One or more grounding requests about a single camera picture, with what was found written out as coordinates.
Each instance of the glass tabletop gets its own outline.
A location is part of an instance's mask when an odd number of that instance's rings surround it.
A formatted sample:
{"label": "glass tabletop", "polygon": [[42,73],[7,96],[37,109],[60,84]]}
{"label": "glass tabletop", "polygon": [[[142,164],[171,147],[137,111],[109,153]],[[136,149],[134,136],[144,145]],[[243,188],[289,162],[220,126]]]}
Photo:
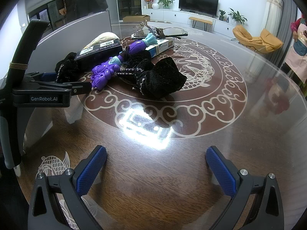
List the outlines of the glass tabletop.
{"label": "glass tabletop", "polygon": [[[112,26],[123,46],[133,41],[135,25]],[[291,212],[307,206],[305,99],[263,56],[182,29],[188,36],[152,59],[174,59],[187,76],[182,90],[150,100],[113,77],[100,92],[73,96],[69,108],[34,110],[19,177],[28,200],[38,172],[61,174],[101,144],[108,159],[83,201],[103,229],[209,229],[230,200],[205,161],[215,145],[238,169],[275,174],[291,229]],[[60,203],[77,229],[62,197]]]}
{"label": "glass tabletop", "polygon": [[[159,35],[159,33],[157,32],[157,28],[153,27],[152,31],[155,33],[156,36]],[[142,30],[137,30],[133,37],[134,38],[145,38],[151,31],[149,29],[142,29]],[[168,36],[186,36],[187,32],[179,27],[165,27],[163,28],[163,33],[166,37]]]}

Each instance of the cardboard box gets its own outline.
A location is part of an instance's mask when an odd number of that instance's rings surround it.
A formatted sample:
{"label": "cardboard box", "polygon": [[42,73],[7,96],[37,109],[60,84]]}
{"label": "cardboard box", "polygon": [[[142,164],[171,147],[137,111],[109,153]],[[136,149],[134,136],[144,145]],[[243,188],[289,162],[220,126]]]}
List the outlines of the cardboard box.
{"label": "cardboard box", "polygon": [[81,71],[89,71],[93,67],[106,62],[110,57],[122,51],[119,39],[97,44],[79,51],[75,57]]}
{"label": "cardboard box", "polygon": [[126,16],[122,18],[123,22],[143,22],[144,20],[150,21],[150,16],[139,15],[139,16]]}
{"label": "cardboard box", "polygon": [[170,47],[173,47],[175,44],[174,38],[162,40],[157,39],[157,42],[157,45],[151,45],[146,48],[146,50],[150,52],[152,58],[169,49]]}

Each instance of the yellow chair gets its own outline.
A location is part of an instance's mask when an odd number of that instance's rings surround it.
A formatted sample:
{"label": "yellow chair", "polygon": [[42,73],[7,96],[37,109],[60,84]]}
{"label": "yellow chair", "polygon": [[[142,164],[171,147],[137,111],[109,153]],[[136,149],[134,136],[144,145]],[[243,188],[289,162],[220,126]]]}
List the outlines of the yellow chair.
{"label": "yellow chair", "polygon": [[262,30],[260,37],[252,37],[242,25],[237,25],[232,32],[240,44],[255,52],[271,53],[283,45],[280,39],[266,29]]}

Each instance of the wooden bench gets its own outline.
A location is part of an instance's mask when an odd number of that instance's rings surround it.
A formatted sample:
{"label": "wooden bench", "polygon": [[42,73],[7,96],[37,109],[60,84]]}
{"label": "wooden bench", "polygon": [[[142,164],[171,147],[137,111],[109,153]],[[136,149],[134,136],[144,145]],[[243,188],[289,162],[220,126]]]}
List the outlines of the wooden bench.
{"label": "wooden bench", "polygon": [[193,20],[193,26],[192,28],[195,28],[195,25],[196,25],[196,22],[203,22],[204,23],[204,29],[205,31],[207,31],[207,28],[208,28],[208,24],[209,25],[212,25],[212,21],[207,21],[207,20],[204,20],[204,19],[200,19],[200,18],[196,18],[196,17],[189,17],[189,20]]}

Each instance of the green plant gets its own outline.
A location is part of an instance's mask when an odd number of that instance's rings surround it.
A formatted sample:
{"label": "green plant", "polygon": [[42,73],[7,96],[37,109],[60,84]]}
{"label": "green plant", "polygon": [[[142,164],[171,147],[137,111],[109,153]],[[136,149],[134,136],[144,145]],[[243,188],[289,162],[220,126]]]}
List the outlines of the green plant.
{"label": "green plant", "polygon": [[221,16],[223,16],[223,15],[225,15],[226,14],[226,12],[225,11],[223,11],[223,10],[219,10],[219,12],[221,13]]}
{"label": "green plant", "polygon": [[159,0],[158,3],[162,3],[164,7],[168,7],[174,0]]}
{"label": "green plant", "polygon": [[239,11],[237,13],[232,9],[231,12],[228,12],[228,15],[230,15],[235,21],[240,22],[241,24],[244,24],[246,21],[248,21],[244,16],[240,15]]}

